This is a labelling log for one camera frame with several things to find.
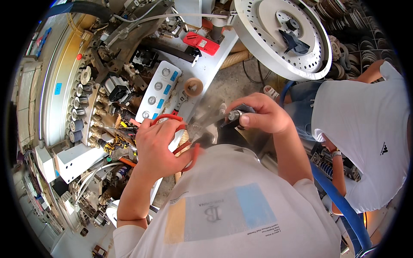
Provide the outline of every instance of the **white t-shirt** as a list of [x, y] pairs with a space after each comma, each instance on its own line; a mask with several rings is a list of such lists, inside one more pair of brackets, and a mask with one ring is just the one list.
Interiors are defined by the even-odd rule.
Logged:
[[314, 102], [311, 129], [331, 140], [362, 172], [359, 182], [346, 182], [345, 198], [357, 213], [385, 206], [402, 187], [410, 162], [407, 121], [410, 114], [403, 77], [384, 62], [385, 81], [323, 82]]
[[199, 156], [146, 230], [126, 225], [113, 236], [117, 258], [330, 258], [341, 242], [312, 181], [291, 186], [228, 144]]

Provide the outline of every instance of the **red device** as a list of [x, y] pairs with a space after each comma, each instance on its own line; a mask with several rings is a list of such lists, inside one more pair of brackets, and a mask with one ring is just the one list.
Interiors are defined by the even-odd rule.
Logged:
[[214, 41], [207, 39], [206, 37], [202, 37], [194, 32], [188, 32], [186, 36], [183, 38], [183, 42], [185, 44], [190, 45], [191, 47], [196, 47], [199, 50], [210, 54], [211, 56], [215, 55], [215, 53], [219, 49], [219, 45]]

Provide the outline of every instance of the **foot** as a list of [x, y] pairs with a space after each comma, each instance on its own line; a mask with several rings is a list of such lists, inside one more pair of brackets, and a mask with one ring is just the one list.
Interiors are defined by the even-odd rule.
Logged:
[[274, 101], [277, 99], [277, 97], [280, 95], [278, 92], [275, 91], [271, 86], [267, 85], [264, 86], [264, 93], [265, 95], [269, 96], [271, 99]]
[[224, 102], [219, 106], [218, 115], [225, 114], [225, 110], [227, 110], [227, 105]]

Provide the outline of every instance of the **concrete floor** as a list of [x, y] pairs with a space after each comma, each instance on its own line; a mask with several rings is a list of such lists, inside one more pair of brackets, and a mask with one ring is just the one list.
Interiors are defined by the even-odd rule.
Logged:
[[[245, 61], [245, 70], [254, 81], [260, 81], [257, 60], [255, 58]], [[261, 71], [263, 77], [265, 77], [269, 70], [264, 65], [261, 65]], [[284, 78], [271, 72], [268, 79], [265, 80], [265, 83], [266, 85], [272, 86], [277, 92], [281, 92], [284, 85]], [[212, 106], [216, 106], [217, 104], [219, 106], [222, 101], [225, 101], [225, 103], [229, 105], [238, 98], [248, 96], [254, 92], [263, 92], [262, 88], [263, 85], [261, 83], [253, 83], [247, 78], [242, 67], [242, 62], [219, 70], [202, 98], [201, 104], [195, 112], [195, 116], [198, 117], [200, 114], [205, 113], [205, 111], [211, 109]], [[215, 136], [217, 135], [216, 129], [215, 132], [211, 132]], [[253, 134], [255, 133], [253, 130], [242, 131], [242, 134], [250, 144], [253, 144], [250, 140], [254, 139]], [[153, 205], [161, 207], [174, 186], [174, 175], [164, 178], [159, 186]]]

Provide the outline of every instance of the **printed graphic on t-shirt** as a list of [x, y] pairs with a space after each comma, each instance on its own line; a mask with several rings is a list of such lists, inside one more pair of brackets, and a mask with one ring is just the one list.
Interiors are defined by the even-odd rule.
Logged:
[[164, 243], [214, 239], [253, 229], [273, 233], [276, 221], [261, 188], [252, 183], [170, 202]]

